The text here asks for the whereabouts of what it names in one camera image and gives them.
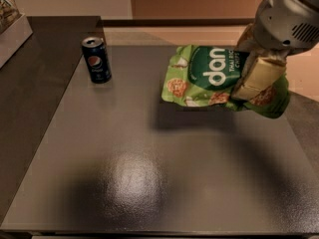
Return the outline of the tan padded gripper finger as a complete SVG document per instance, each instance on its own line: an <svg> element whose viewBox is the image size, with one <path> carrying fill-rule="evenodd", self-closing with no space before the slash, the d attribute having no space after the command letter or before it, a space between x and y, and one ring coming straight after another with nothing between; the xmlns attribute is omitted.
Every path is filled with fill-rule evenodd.
<svg viewBox="0 0 319 239"><path fill-rule="evenodd" d="M256 42L253 36L254 24L246 26L235 46L236 51L251 52L256 49Z"/></svg>
<svg viewBox="0 0 319 239"><path fill-rule="evenodd" d="M280 52L251 52L231 97L244 101L255 98L284 75L286 64L286 56Z"/></svg>

